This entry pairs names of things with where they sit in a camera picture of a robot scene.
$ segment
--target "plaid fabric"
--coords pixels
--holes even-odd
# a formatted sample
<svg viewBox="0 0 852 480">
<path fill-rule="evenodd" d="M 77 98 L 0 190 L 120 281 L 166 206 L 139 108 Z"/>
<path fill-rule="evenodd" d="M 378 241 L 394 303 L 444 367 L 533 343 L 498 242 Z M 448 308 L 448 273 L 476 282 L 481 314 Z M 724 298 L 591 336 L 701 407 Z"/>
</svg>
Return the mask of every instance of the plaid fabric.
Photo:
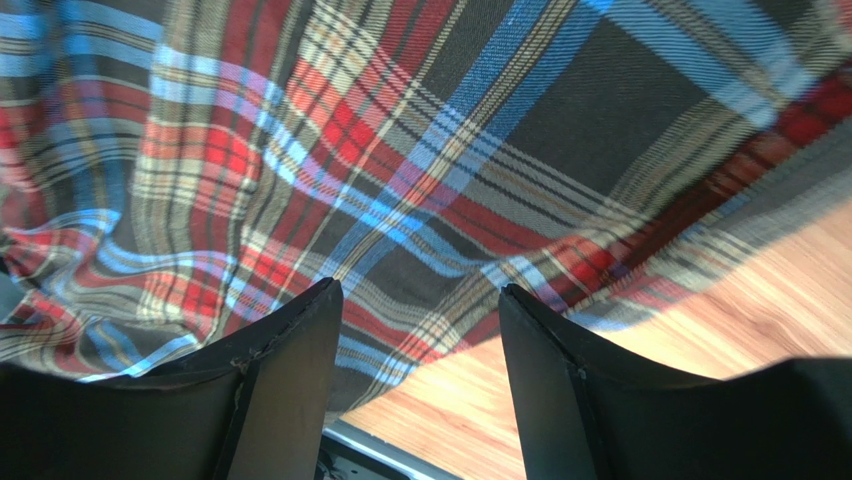
<svg viewBox="0 0 852 480">
<path fill-rule="evenodd" d="M 848 197 L 850 28 L 840 0 L 2 0 L 0 360 L 139 375 L 333 276 L 339 412 L 495 334 L 508 282 L 648 319 Z"/>
</svg>

